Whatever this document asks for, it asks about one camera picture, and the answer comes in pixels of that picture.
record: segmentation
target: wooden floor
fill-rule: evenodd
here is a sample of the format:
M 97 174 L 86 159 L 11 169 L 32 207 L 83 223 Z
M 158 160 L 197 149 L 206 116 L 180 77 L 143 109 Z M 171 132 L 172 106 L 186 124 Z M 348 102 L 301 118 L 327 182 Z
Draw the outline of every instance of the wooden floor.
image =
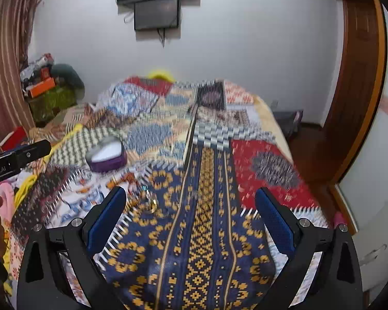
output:
M 288 143 L 300 175 L 333 225 L 333 217 L 339 209 L 327 184 L 342 163 L 344 155 L 328 144 L 320 126 L 303 124 Z

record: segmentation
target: blue gripper pad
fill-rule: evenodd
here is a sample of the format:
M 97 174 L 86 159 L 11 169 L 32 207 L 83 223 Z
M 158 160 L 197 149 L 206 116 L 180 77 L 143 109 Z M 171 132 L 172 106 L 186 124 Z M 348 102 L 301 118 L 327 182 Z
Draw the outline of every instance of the blue gripper pad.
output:
M 106 196 L 104 201 L 92 208 L 88 215 L 96 208 L 103 208 L 99 217 L 91 225 L 89 231 L 87 231 L 87 247 L 88 254 L 92 257 L 96 253 L 103 251 L 106 242 L 108 242 L 116 223 L 121 217 L 122 211 L 126 205 L 126 193 L 121 187 L 114 187 L 111 192 Z
M 256 191 L 255 204 L 279 252 L 288 257 L 293 256 L 295 252 L 293 233 L 278 211 L 278 207 L 262 189 Z

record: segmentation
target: brown curtain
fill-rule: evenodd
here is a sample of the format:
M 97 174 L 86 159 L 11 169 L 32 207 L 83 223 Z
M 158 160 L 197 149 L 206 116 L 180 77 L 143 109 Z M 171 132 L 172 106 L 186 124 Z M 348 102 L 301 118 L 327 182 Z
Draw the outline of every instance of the brown curtain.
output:
M 27 65 L 36 3 L 0 0 L 0 141 L 18 126 L 27 133 L 34 127 L 21 91 L 20 70 Z

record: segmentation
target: red fabric patch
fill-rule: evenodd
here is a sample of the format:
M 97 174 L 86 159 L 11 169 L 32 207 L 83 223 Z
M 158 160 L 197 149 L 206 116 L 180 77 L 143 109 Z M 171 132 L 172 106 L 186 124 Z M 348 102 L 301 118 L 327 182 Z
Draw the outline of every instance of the red fabric patch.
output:
M 256 208 L 256 190 L 263 186 L 289 208 L 319 206 L 296 168 L 275 145 L 232 140 L 232 148 L 239 198 L 246 208 Z
M 173 85 L 172 82 L 168 82 L 162 79 L 148 79 L 148 78 L 140 78 L 140 77 L 130 77 L 126 79 L 124 82 L 128 82 L 130 84 L 135 84 L 144 90 L 149 92 L 158 94 L 160 96 L 165 97 Z

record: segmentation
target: bed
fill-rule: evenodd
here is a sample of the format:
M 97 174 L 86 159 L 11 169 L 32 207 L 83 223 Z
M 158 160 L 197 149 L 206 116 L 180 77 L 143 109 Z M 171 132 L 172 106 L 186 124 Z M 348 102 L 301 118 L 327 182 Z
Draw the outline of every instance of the bed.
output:
M 128 164 L 91 172 L 85 153 L 109 135 L 123 141 Z M 297 218 L 328 227 L 269 107 L 228 80 L 131 77 L 102 92 L 96 106 L 76 106 L 31 137 L 53 148 L 22 172 L 5 256 L 13 300 L 31 228 L 84 217 L 115 185 L 128 191 L 131 207 L 94 261 L 133 308 L 253 309 L 287 261 L 255 209 L 261 186 Z M 133 202 L 133 176 L 155 192 L 153 213 Z M 69 259 L 60 258 L 77 301 L 88 304 Z M 319 259 L 293 304 L 304 299 Z

